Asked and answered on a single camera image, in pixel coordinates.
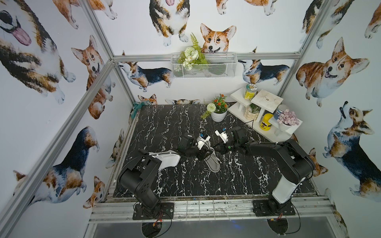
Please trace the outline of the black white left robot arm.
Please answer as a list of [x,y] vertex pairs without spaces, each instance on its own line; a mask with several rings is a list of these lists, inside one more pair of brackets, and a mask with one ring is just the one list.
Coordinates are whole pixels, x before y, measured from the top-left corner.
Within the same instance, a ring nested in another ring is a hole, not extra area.
[[207,134],[200,134],[197,138],[186,134],[181,137],[180,144],[175,149],[158,153],[141,149],[140,155],[122,168],[116,188],[124,188],[132,193],[143,208],[155,210],[160,202],[152,190],[157,173],[169,167],[176,167],[181,159],[209,159],[212,155],[209,141],[210,136]]

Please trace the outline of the woven basket with plant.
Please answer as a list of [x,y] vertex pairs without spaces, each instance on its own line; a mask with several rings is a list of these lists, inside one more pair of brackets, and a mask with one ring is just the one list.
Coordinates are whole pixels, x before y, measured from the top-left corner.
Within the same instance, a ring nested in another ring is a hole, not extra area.
[[259,112],[261,110],[261,107],[255,105],[255,104],[250,104],[247,108],[246,108],[246,111],[244,113],[244,116],[246,119],[248,119],[249,121],[251,120],[256,120],[258,115],[259,115]]

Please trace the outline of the blue grey tin can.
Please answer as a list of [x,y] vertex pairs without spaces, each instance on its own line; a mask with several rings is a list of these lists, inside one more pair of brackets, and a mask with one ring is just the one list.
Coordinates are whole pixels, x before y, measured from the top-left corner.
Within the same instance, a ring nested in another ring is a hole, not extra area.
[[273,114],[273,117],[275,120],[278,120],[279,119],[279,116],[286,110],[288,110],[289,107],[287,105],[284,105],[284,104],[281,104],[277,107],[277,109],[275,110],[274,114]]

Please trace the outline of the green cloth ribbon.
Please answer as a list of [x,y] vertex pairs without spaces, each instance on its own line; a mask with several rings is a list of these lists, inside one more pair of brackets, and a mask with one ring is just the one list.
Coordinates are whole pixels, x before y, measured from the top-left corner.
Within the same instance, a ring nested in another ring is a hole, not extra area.
[[142,102],[139,102],[139,103],[134,102],[132,111],[130,113],[130,118],[132,120],[134,120],[136,115],[137,115],[137,113],[138,113],[138,111],[141,110],[143,106],[149,106],[149,105],[151,105],[151,103],[149,101],[142,101]]

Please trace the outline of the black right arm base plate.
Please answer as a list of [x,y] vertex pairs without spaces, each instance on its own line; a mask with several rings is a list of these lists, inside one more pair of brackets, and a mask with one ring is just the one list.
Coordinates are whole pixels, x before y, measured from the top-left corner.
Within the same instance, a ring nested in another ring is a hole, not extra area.
[[288,216],[295,215],[296,211],[291,203],[291,199],[285,203],[278,203],[275,199],[253,200],[253,212],[257,217],[267,216]]

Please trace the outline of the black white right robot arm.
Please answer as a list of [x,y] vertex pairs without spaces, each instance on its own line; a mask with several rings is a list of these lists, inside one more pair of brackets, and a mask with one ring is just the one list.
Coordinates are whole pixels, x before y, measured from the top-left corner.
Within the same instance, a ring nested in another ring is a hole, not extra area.
[[215,131],[222,139],[220,153],[238,151],[246,156],[270,157],[277,161],[282,177],[269,196],[269,206],[280,209],[291,201],[297,186],[313,175],[316,168],[310,156],[293,139],[284,142],[261,142],[249,140],[241,127],[234,127],[222,133]]

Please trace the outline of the white potted red flowers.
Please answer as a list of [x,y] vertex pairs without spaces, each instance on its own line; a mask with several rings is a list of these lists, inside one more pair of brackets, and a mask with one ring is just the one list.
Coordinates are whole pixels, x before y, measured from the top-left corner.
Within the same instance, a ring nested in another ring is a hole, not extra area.
[[201,119],[206,120],[206,118],[211,117],[216,123],[222,122],[229,108],[225,101],[226,98],[223,94],[216,96],[211,103],[207,104],[206,111],[201,115]]

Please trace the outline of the pink flowers white pot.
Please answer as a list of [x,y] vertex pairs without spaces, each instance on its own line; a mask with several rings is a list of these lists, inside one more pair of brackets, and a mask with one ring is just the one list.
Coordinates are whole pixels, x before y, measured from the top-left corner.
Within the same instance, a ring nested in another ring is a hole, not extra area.
[[281,131],[286,131],[292,126],[299,126],[300,121],[297,118],[294,111],[289,111],[288,109],[283,111],[277,119],[279,123],[279,128]]

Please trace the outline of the grey canvas sneaker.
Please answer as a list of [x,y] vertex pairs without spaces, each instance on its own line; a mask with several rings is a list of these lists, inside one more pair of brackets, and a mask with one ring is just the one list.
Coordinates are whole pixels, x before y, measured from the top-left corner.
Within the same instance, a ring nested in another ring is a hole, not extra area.
[[206,165],[208,166],[208,168],[214,172],[214,173],[217,173],[220,171],[220,168],[221,168],[221,161],[220,159],[216,156],[216,154],[214,153],[212,155],[211,158],[209,158],[208,160],[205,161]]

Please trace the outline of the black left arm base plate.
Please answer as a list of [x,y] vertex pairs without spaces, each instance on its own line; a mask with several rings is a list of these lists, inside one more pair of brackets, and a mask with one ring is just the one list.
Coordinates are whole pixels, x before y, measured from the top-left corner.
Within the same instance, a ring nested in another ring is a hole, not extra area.
[[174,217],[175,203],[160,202],[153,209],[141,203],[134,205],[133,220],[172,220]]

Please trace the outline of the yellow container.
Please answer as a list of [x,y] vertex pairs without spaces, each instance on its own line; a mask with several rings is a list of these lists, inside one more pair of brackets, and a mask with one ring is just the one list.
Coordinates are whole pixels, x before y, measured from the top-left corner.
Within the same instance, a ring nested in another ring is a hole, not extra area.
[[269,122],[269,120],[273,118],[273,114],[267,113],[262,117],[262,121],[260,123],[260,129],[263,131],[269,131],[272,127],[272,124]]

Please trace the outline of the green white artificial flowers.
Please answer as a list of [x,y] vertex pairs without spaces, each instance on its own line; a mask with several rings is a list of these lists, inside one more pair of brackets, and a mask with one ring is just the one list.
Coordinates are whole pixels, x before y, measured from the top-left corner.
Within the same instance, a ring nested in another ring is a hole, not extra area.
[[182,66],[183,69],[192,70],[193,68],[199,68],[199,65],[207,65],[209,61],[206,59],[199,45],[196,36],[191,33],[190,35],[192,45],[187,47],[180,53],[177,63]]

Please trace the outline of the aluminium frame rail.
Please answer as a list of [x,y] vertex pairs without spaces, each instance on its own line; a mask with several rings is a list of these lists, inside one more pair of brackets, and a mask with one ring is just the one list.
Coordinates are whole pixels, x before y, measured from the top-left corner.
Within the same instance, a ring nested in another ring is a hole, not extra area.
[[[294,197],[298,214],[283,218],[330,216],[334,208],[327,197]],[[90,224],[134,222],[133,202],[103,203],[92,210]],[[252,199],[184,200],[174,202],[173,222],[258,219]]]

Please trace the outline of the green lidded jar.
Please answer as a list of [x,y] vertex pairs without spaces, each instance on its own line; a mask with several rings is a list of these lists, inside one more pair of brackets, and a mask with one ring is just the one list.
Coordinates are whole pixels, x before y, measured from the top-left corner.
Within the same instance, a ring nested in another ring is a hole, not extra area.
[[257,94],[258,87],[255,84],[248,83],[245,87],[244,99],[251,101]]

